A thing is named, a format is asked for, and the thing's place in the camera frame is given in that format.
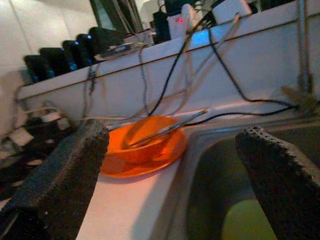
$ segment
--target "orange plate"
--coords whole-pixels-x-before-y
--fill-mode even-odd
[[[169,166],[178,160],[184,153],[187,140],[181,130],[172,133],[162,152],[151,161],[140,164],[127,163],[119,158],[108,158],[102,163],[100,172],[112,178],[131,178],[153,173]]]

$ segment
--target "sink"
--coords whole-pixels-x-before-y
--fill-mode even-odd
[[[266,126],[265,129],[275,137],[296,145],[320,167],[319,125]],[[253,218],[253,213],[247,215],[245,212],[231,213],[231,209],[237,208],[237,205],[246,203],[246,201],[252,204],[252,207],[246,207],[246,211],[250,209],[252,211],[253,208],[260,211],[258,219],[248,220],[248,224],[251,225],[245,226],[246,229],[257,228],[257,220],[265,218],[261,233],[255,233],[258,236],[252,239],[276,239],[262,209],[259,209],[260,206],[255,200],[256,196],[246,168],[237,156],[234,137],[239,131],[240,129],[235,130],[227,137],[224,135],[223,139],[209,146],[199,157],[185,209],[185,230],[188,240],[230,239],[223,234],[227,228],[224,225],[226,216],[242,214],[245,221]],[[251,238],[232,239],[250,240]]]

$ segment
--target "metal pipe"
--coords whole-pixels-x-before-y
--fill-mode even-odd
[[[307,0],[296,0],[297,5],[297,30],[300,74],[298,77],[299,90],[312,93],[313,81],[309,71],[309,35],[307,21]]]

